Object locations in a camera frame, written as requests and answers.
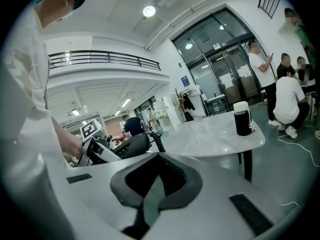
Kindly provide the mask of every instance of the ceiling light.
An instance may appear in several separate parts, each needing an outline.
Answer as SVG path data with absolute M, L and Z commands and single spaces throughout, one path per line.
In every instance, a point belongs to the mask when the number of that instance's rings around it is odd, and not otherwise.
M 187 50 L 191 49 L 191 48 L 192 48 L 192 43 L 188 43 L 188 44 L 185 46 L 185 48 L 186 48 Z
M 121 108 L 125 107 L 130 100 L 131 100 L 131 99 L 128 98 L 128 99 L 123 103 L 123 105 L 121 106 Z
M 71 111 L 75 116 L 79 116 L 80 113 L 78 112 L 78 110 L 74 109 Z
M 83 110 L 84 110 L 85 113 L 88 113 L 88 107 L 87 107 L 87 105 L 83 105 Z
M 155 15 L 155 13 L 156 13 L 156 8 L 154 8 L 151 5 L 149 5 L 143 9 L 143 15 L 146 17 L 151 17 L 151 16 Z

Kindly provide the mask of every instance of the person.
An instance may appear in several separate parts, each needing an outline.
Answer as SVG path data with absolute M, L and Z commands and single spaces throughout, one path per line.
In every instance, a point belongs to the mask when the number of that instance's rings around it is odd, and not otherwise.
M 157 119 L 155 118 L 155 116 L 152 114 L 152 109 L 151 107 L 149 107 L 147 109 L 148 111 L 148 116 L 147 116 L 147 123 L 150 124 L 152 126 L 152 129 L 154 132 L 157 132 L 158 130 L 158 122 Z
M 265 90 L 269 117 L 268 124 L 272 126 L 279 126 L 280 123 L 275 119 L 275 115 L 273 113 L 276 106 L 276 80 L 270 67 L 273 57 L 269 56 L 266 59 L 266 62 L 264 62 L 264 60 L 258 56 L 260 48 L 258 48 L 258 43 L 255 40 L 250 41 L 248 46 L 250 49 L 249 62 L 251 68 L 258 78 L 261 87 Z
M 140 118 L 136 116 L 129 118 L 129 116 L 125 114 L 122 119 L 125 121 L 124 132 L 128 139 L 130 138 L 130 134 L 133 137 L 138 134 L 143 134 L 146 131 L 146 123 Z
M 63 129 L 51 117 L 47 103 L 49 61 L 41 33 L 85 0 L 35 0 L 12 27 L 2 53 L 7 70 L 33 102 L 17 140 L 46 159 L 66 166 L 63 152 L 80 158 L 82 140 Z
M 301 82 L 306 83 L 307 81 L 315 79 L 315 73 L 310 64 L 306 64 L 304 57 L 299 56 L 296 58 L 296 64 L 298 65 L 298 76 Z
M 320 103 L 320 72 L 317 69 L 317 53 L 313 44 L 310 42 L 309 37 L 304 29 L 304 25 L 297 17 L 296 13 L 291 8 L 284 9 L 285 21 L 290 23 L 295 28 L 295 33 L 299 37 L 304 50 L 306 51 L 311 66 L 314 70 L 314 79 L 315 79 L 315 90 L 316 90 L 316 99 L 314 103 L 313 116 L 317 118 L 319 103 Z
M 281 123 L 280 131 L 295 139 L 304 120 L 309 114 L 310 106 L 299 83 L 292 78 L 287 67 L 278 71 L 280 78 L 276 82 L 276 104 L 273 113 Z
M 281 76 L 279 76 L 278 72 L 279 71 L 283 71 L 283 68 L 286 67 L 289 69 L 289 72 L 291 74 L 291 76 L 293 78 L 295 78 L 299 84 L 301 84 L 301 81 L 300 79 L 298 78 L 298 74 L 296 74 L 294 68 L 291 66 L 291 58 L 290 56 L 287 54 L 287 53 L 282 53 L 281 54 L 281 63 L 280 65 L 278 66 L 278 68 L 276 69 L 276 74 L 277 74 L 277 77 L 278 77 L 278 80 L 280 79 Z

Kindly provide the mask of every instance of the white t-shirt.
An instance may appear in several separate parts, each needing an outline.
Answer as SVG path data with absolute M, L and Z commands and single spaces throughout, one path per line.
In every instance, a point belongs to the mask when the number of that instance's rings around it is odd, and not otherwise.
M 54 158 L 64 167 L 65 160 L 51 113 L 45 109 L 44 94 L 49 63 L 41 32 L 42 26 L 36 11 L 27 8 L 12 28 L 2 56 L 6 70 L 33 102 L 33 109 L 23 124 L 18 141 L 22 145 L 33 147 L 37 154 Z
M 302 101 L 304 97 L 296 79 L 281 77 L 276 82 L 276 104 L 273 110 L 275 118 L 283 124 L 291 124 L 299 115 L 298 101 Z
M 276 82 L 274 73 L 273 73 L 270 66 L 264 72 L 262 72 L 259 69 L 259 67 L 262 64 L 265 64 L 265 62 L 257 54 L 250 53 L 249 54 L 249 61 L 250 61 L 251 68 L 253 69 L 256 77 L 259 79 L 261 87 L 266 87 L 266 86 L 269 86 L 269 85 Z

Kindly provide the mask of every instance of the hand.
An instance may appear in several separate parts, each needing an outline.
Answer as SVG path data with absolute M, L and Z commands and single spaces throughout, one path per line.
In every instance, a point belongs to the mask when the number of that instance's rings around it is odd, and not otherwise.
M 268 62 L 269 64 L 271 63 L 273 57 L 272 56 L 268 56 L 268 58 L 266 58 L 266 62 Z

